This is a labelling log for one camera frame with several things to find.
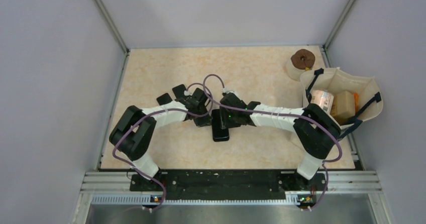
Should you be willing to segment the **white-edged black phone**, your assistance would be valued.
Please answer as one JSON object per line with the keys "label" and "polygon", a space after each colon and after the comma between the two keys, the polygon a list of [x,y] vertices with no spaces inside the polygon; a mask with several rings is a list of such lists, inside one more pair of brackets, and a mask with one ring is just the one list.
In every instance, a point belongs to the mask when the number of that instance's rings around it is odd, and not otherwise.
{"label": "white-edged black phone", "polygon": [[159,105],[165,105],[173,101],[169,93],[164,93],[156,98],[156,101]]}

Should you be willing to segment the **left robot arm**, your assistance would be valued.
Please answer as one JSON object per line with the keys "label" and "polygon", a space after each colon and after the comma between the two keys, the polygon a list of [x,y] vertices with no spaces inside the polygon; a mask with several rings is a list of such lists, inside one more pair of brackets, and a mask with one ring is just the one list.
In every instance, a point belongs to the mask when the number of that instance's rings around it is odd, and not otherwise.
{"label": "left robot arm", "polygon": [[144,173],[142,184],[148,190],[156,190],[161,184],[160,168],[147,153],[156,129],[166,125],[192,120],[197,127],[211,125],[206,102],[208,95],[196,88],[193,93],[181,84],[172,89],[175,99],[165,93],[156,98],[159,104],[151,108],[127,107],[109,136],[109,142],[116,146],[131,162],[132,167]]}

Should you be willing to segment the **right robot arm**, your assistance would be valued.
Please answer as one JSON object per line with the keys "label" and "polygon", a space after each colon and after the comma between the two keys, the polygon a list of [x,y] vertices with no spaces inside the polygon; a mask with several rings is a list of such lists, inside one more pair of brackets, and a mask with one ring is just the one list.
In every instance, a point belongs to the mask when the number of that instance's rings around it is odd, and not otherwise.
{"label": "right robot arm", "polygon": [[258,101],[245,103],[234,93],[225,93],[219,107],[224,128],[272,127],[292,132],[298,137],[304,157],[296,169],[294,182],[301,190],[308,190],[314,185],[314,175],[339,143],[340,127],[315,103],[302,108],[275,107]]}

